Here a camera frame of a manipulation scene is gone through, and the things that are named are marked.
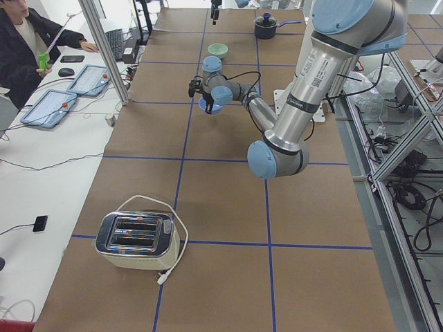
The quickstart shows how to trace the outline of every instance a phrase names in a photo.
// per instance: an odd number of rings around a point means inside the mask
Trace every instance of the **computer mouse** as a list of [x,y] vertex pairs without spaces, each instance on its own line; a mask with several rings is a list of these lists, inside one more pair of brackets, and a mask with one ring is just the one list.
[[72,68],[64,67],[58,71],[58,75],[60,77],[72,76],[75,74],[75,71]]

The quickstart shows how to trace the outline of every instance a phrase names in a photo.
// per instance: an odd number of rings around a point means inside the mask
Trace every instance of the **black saucepan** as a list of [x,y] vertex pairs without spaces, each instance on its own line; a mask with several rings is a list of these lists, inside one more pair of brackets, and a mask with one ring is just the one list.
[[254,33],[257,38],[260,39],[270,39],[275,36],[277,28],[284,26],[285,24],[297,24],[302,23],[299,19],[290,19],[277,23],[277,20],[271,16],[268,12],[264,13],[263,16],[259,16],[255,19]]

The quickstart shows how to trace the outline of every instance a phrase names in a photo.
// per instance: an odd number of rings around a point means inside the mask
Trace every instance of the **toaster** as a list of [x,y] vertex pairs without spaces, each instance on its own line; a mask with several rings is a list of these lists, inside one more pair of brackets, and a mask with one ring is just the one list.
[[156,211],[116,211],[104,217],[97,252],[115,266],[166,270],[177,261],[180,237],[174,215]]

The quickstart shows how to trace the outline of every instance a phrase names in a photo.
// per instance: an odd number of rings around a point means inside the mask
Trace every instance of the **saucepan handle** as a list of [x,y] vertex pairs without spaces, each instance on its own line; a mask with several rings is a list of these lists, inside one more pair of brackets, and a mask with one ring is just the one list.
[[299,19],[288,19],[287,21],[280,22],[277,25],[277,27],[280,28],[280,27],[284,26],[285,24],[296,24],[296,23],[302,23],[302,21]]

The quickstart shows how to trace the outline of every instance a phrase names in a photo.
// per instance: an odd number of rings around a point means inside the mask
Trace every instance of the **smartphone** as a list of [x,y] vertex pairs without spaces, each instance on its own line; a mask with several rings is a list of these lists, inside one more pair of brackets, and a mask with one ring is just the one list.
[[83,62],[84,55],[63,55],[60,62]]

